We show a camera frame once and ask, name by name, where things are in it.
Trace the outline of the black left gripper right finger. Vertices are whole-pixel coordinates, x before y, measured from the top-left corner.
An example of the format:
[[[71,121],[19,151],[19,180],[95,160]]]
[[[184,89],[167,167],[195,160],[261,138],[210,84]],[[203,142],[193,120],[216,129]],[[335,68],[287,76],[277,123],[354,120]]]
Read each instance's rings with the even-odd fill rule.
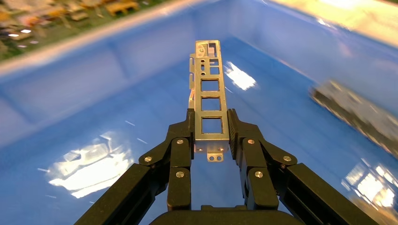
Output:
[[[276,210],[282,203],[306,225],[373,225],[375,221],[305,164],[266,141],[257,125],[227,111],[230,150],[240,170],[249,210]]]

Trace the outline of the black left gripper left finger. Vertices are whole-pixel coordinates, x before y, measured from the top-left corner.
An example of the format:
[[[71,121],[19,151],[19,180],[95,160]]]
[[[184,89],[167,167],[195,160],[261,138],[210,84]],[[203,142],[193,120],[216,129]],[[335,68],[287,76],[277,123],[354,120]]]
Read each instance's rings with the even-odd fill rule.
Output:
[[[166,138],[143,154],[77,221],[77,225],[137,225],[155,197],[169,190],[168,210],[191,209],[195,112],[171,124]]]

